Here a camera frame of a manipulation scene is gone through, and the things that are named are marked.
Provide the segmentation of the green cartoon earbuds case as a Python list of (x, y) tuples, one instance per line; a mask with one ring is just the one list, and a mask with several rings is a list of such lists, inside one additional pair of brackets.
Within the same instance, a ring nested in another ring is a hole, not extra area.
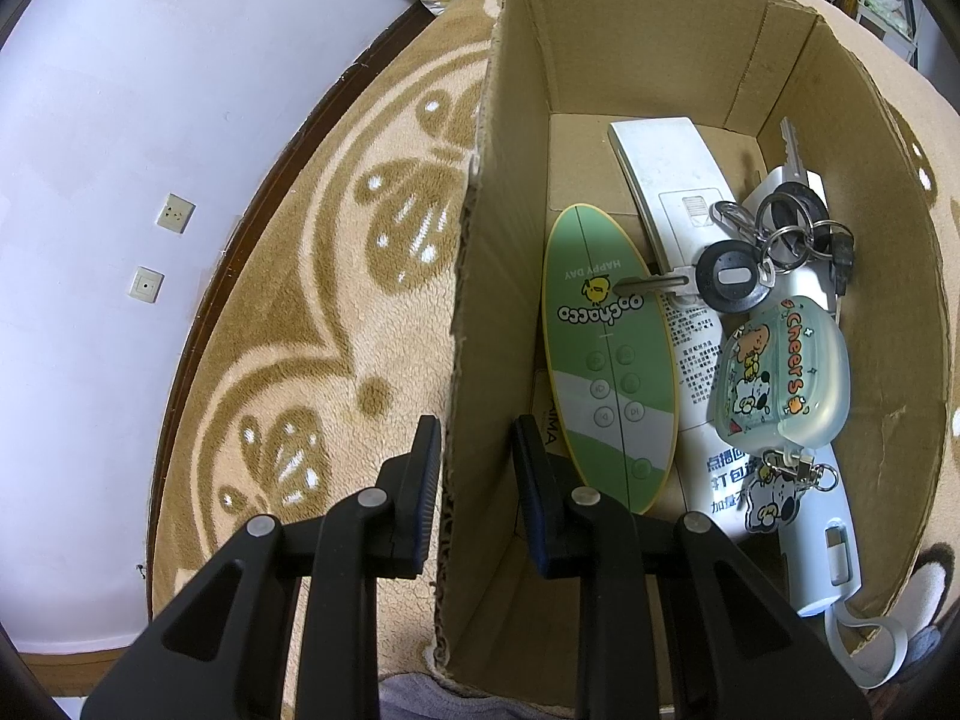
[(851, 406), (843, 333), (827, 310), (791, 296), (763, 310), (722, 347), (709, 421), (746, 454), (820, 449)]

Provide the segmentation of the white metal cart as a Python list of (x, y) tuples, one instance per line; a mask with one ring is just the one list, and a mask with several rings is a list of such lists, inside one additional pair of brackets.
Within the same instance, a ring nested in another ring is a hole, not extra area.
[(857, 0), (856, 21), (901, 60), (918, 67), (913, 0)]

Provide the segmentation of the brown cardboard box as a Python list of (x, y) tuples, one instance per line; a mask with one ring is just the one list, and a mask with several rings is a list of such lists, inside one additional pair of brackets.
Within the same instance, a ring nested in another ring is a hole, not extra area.
[[(804, 613), (882, 676), (937, 679), (958, 629), (958, 115), (820, 0), (462, 0), (493, 16), (462, 211), (436, 663), (571, 707), (579, 585), (527, 547), (508, 433), (644, 518), (758, 543)], [(619, 293), (703, 262), (722, 200), (796, 145), (853, 277), (779, 275), (755, 309)]]

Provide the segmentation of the upper white wall socket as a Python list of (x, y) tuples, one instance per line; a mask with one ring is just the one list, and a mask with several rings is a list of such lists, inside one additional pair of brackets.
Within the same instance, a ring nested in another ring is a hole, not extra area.
[(160, 213), (156, 216), (155, 224), (174, 234), (182, 234), (194, 215), (194, 210), (195, 205), (189, 200), (179, 197), (176, 193), (168, 193)]

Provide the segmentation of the green oval remote control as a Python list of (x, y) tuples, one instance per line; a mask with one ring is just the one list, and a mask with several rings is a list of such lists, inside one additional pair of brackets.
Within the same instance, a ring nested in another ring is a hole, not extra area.
[(679, 435), (674, 345), (656, 293), (615, 293), (649, 275), (612, 216), (568, 206), (548, 234), (542, 330), (551, 394), (584, 483), (644, 514), (661, 495)]

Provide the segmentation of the beige patterned carpet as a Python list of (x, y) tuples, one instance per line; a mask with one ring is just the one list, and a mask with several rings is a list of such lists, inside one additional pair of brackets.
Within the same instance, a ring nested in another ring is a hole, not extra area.
[(540, 283), (569, 205), (646, 245), (608, 141), (692, 121), (737, 199), (791, 122), (856, 236), (835, 450), (859, 616), (907, 629), (877, 717), (958, 712), (958, 117), (822, 0), (455, 0), (309, 158), (203, 351), (156, 493), (156, 606), (252, 515), (296, 522), (371, 483), (421, 415), (446, 429), (438, 546), (379, 595), (379, 668), (464, 702), (569, 713), (573, 583), (526, 551), (508, 424), (563, 444)]

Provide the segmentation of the cartoon dog keychain charm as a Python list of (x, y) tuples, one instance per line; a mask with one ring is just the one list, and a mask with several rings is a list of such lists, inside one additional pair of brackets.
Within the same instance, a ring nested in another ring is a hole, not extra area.
[(752, 455), (743, 485), (748, 533), (773, 533), (796, 520), (807, 493), (828, 494), (839, 484), (834, 461), (811, 452), (765, 450)]

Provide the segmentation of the white wall socket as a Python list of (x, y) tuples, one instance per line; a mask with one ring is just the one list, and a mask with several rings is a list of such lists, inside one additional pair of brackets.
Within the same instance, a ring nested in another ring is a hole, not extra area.
[(189, 200), (179, 197), (176, 193), (168, 193), (160, 213), (156, 216), (155, 224), (174, 234), (182, 234), (194, 215), (194, 210), (195, 205)]
[(139, 266), (133, 273), (132, 283), (128, 288), (128, 295), (137, 301), (146, 304), (155, 304), (163, 286), (164, 275), (161, 271), (153, 270), (148, 266)]

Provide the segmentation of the lower white wall socket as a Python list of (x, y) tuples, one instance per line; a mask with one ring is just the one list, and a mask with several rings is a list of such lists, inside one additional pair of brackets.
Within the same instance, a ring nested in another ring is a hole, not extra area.
[(164, 275), (161, 271), (153, 270), (148, 266), (139, 266), (133, 273), (132, 283), (128, 288), (128, 295), (137, 301), (146, 304), (155, 304), (163, 286)]

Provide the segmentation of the white remote control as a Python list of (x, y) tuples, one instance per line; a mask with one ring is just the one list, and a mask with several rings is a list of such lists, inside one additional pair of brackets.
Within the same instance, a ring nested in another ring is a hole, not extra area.
[(695, 265), (706, 247), (729, 239), (711, 208), (734, 197), (688, 117), (615, 121), (608, 141), (659, 270)]

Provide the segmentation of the black key bunch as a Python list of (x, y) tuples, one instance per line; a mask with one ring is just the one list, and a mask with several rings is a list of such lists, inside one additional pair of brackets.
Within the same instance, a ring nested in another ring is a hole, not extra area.
[(719, 202), (713, 220), (729, 234), (701, 252), (695, 265), (626, 278), (615, 293), (665, 293), (701, 302), (720, 314), (747, 314), (782, 298), (807, 296), (838, 312), (856, 260), (854, 234), (830, 216), (822, 179), (804, 166), (797, 130), (784, 119), (784, 163), (743, 202)]

